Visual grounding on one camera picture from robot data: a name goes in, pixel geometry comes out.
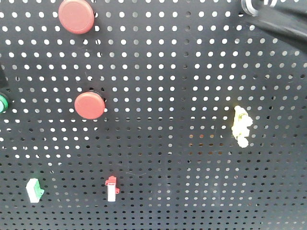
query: perforated metal panel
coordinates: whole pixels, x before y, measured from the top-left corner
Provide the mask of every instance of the perforated metal panel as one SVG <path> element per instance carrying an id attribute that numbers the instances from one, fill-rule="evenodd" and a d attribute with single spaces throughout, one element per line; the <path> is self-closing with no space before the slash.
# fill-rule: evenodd
<path id="1" fill-rule="evenodd" d="M 0 0 L 2 230 L 306 229 L 305 53 L 236 0 L 92 0 L 84 35 L 60 3 Z M 98 120 L 73 108 L 89 90 L 106 98 Z M 235 105 L 254 119 L 245 149 Z"/>

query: clip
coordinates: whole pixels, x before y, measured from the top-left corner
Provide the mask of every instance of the clip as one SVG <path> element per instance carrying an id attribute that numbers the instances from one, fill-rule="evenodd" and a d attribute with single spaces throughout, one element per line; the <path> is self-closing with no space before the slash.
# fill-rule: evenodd
<path id="1" fill-rule="evenodd" d="M 110 176 L 109 179 L 106 180 L 106 185 L 108 202 L 115 202 L 115 195 L 119 193 L 119 188 L 116 188 L 116 177 Z"/>

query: round red button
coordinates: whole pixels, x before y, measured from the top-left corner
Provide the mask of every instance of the round red button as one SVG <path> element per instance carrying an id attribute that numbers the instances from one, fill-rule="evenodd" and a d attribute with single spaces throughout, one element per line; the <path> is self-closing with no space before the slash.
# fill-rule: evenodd
<path id="1" fill-rule="evenodd" d="M 59 6 L 59 21 L 69 32 L 84 34 L 94 24 L 94 11 L 85 0 L 64 0 Z"/>
<path id="2" fill-rule="evenodd" d="M 86 119 L 97 119 L 105 111 L 105 102 L 95 92 L 84 92 L 75 100 L 76 112 Z"/>

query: electrical component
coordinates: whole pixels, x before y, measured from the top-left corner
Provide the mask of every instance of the electrical component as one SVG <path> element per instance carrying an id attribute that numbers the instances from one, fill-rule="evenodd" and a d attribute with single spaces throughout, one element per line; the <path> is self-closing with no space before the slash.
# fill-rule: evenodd
<path id="1" fill-rule="evenodd" d="M 107 200 L 108 202 L 115 202 L 116 194 L 119 193 L 119 188 L 116 188 L 116 177 L 110 176 L 106 181 L 107 185 Z"/>
<path id="2" fill-rule="evenodd" d="M 36 178 L 31 178 L 25 188 L 27 189 L 31 203 L 38 203 L 44 194 L 44 190 L 40 188 L 39 181 Z"/>
<path id="3" fill-rule="evenodd" d="M 253 120 L 248 116 L 246 110 L 238 105 L 235 107 L 235 112 L 234 125 L 231 127 L 232 135 L 234 135 L 240 147 L 246 148 L 248 146 L 246 137 L 249 136 L 247 127 L 253 124 Z"/>

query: white terminal block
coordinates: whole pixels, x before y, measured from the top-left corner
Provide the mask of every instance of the white terminal block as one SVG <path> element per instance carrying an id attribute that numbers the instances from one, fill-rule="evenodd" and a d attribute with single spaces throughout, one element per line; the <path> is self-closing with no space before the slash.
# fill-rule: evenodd
<path id="1" fill-rule="evenodd" d="M 248 116 L 246 110 L 240 106 L 235 107 L 234 125 L 231 127 L 232 135 L 238 141 L 238 145 L 241 148 L 248 146 L 249 129 L 247 127 L 253 124 L 253 119 Z"/>
<path id="2" fill-rule="evenodd" d="M 39 199 L 44 194 L 44 190 L 40 188 L 39 181 L 36 178 L 30 179 L 25 188 L 31 203 L 38 203 Z"/>

